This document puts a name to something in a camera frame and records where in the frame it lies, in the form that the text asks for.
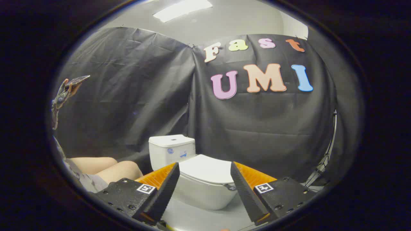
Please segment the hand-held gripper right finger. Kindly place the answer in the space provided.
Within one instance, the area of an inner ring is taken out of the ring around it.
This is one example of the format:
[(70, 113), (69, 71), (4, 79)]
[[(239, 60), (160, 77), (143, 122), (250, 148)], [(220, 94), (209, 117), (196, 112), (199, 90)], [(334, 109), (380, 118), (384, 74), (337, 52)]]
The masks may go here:
[(231, 162), (230, 174), (256, 226), (297, 211), (317, 194), (290, 177), (271, 177), (236, 161)]

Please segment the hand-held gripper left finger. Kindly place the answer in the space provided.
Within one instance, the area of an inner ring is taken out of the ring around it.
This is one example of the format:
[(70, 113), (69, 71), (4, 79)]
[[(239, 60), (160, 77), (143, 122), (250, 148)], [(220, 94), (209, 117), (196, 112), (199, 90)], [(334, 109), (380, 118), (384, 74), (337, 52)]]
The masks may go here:
[(136, 180), (111, 182), (96, 196), (139, 222), (155, 226), (162, 220), (180, 177), (179, 163), (173, 162)]

